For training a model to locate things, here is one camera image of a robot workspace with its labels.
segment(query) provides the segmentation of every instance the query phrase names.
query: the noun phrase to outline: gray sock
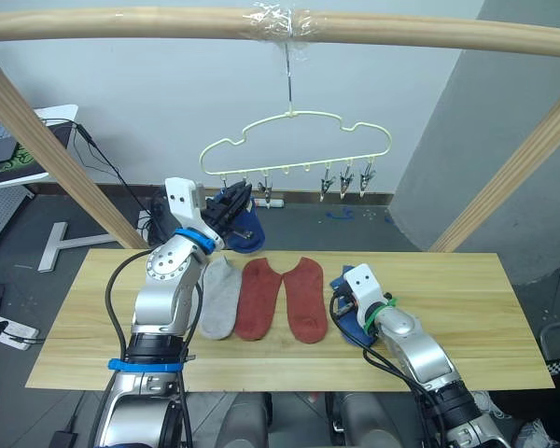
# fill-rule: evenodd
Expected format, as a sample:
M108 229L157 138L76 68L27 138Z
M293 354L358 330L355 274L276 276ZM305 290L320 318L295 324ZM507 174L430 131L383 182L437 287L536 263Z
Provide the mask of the gray sock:
M199 332L207 339L224 339L232 333L243 273L226 257L212 261L203 275L203 308ZM197 292L193 292L193 303Z

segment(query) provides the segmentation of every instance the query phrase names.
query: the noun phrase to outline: power strip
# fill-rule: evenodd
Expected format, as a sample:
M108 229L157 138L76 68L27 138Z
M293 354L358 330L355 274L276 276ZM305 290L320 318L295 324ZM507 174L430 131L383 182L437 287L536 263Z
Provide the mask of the power strip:
M5 317L0 317L0 322L8 322L6 331L21 338L33 339L39 334L38 329L27 327L26 325L15 322L14 320L6 319ZM10 338L10 336L2 333L0 334L0 343L5 343L6 345L10 345L11 347L15 347L19 350L27 350L31 346L28 343L18 343Z

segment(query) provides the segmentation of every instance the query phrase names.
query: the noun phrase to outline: red sock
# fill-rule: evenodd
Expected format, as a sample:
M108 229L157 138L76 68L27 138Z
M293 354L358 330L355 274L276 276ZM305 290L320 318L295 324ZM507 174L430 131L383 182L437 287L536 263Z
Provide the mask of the red sock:
M284 274L287 289L288 324L302 343L317 343L328 331L324 307L324 273L312 259L301 258L296 268Z
M270 329L282 275L266 259L249 261L243 269L243 283L236 310L234 332L247 341L261 339Z

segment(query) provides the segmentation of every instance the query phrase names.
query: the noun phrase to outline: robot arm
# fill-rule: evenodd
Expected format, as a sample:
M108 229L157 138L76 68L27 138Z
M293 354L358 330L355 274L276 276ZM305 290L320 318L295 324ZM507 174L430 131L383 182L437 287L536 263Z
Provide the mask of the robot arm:
M419 319L396 308L383 294L370 267L361 264L344 274L339 288L349 309L357 309L357 322L369 335L379 337L395 357L401 371L431 397L425 414L444 423L450 446L475 447L499 441L510 448L489 414L482 414L453 362L441 346L424 332Z
M196 315L184 340L192 291L198 287L207 256L227 245L233 235L247 240L262 237L236 225L244 226L238 218L251 206L251 186L245 182L207 201L203 188L190 180L169 178L165 185L170 210L184 228L147 258L131 339L121 359L108 364L114 374L94 425L91 447L179 446L182 421L186 426L189 421L181 399L182 368L199 319Z

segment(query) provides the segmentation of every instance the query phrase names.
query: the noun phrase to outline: wooden frame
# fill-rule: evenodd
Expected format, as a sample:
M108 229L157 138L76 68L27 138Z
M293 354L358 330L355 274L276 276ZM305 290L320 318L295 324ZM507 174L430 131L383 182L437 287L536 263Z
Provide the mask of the wooden frame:
M0 13L0 40L76 37L291 39L307 42L484 49L560 57L560 29L499 21L257 8L118 7ZM277 26L285 20L291 26ZM287 29L294 30L290 35ZM35 118L0 71L0 121L125 247L145 243ZM452 252L560 146L560 100L430 248Z

